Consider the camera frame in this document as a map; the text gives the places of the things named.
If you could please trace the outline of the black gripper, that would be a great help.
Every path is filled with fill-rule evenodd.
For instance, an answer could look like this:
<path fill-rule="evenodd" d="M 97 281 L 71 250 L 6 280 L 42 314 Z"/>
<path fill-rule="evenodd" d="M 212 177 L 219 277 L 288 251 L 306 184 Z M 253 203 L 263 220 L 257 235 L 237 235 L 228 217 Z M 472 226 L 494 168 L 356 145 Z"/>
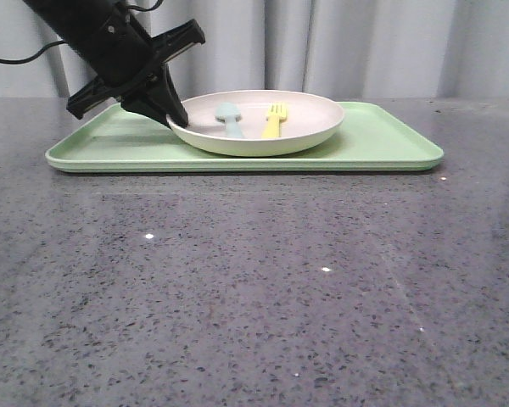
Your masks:
<path fill-rule="evenodd" d="M 169 126 L 188 125 L 188 114 L 177 95 L 168 62 L 205 42 L 196 20 L 151 37 L 126 8 L 113 8 L 103 25 L 78 53 L 97 76 L 70 96 L 67 110 L 80 119 L 113 98 L 131 113 Z"/>

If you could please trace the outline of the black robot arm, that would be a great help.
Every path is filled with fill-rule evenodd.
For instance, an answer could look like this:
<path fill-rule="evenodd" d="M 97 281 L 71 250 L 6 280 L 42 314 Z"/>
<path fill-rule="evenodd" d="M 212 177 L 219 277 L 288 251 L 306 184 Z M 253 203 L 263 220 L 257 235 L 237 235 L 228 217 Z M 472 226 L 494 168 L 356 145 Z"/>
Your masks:
<path fill-rule="evenodd" d="M 76 118 L 114 98 L 126 111 L 187 126 L 168 63 L 204 43 L 196 20 L 150 36 L 123 1 L 29 1 L 27 6 L 96 73 L 69 98 L 67 109 Z"/>

